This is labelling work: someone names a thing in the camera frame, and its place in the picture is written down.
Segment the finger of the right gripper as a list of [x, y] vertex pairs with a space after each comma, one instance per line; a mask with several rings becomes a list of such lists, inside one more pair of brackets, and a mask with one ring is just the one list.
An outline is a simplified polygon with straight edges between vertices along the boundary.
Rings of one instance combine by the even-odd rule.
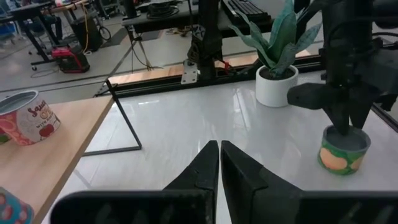
[[380, 93], [351, 93], [349, 95], [349, 116], [355, 128], [363, 128], [369, 111], [379, 96]]
[[323, 108], [333, 126], [341, 135], [347, 135], [349, 131], [349, 113], [344, 105], [331, 105]]

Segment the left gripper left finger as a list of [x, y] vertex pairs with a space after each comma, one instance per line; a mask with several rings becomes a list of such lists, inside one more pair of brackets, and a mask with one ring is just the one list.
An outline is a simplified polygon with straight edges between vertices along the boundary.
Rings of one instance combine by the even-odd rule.
[[53, 224], [214, 223], [219, 147], [209, 141], [162, 190], [82, 191], [59, 200]]

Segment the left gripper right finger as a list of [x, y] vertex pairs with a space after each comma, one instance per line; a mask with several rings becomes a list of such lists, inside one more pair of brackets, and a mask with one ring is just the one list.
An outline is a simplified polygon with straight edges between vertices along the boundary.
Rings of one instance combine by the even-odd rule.
[[302, 190], [229, 141], [221, 171], [232, 223], [397, 224], [397, 192]]

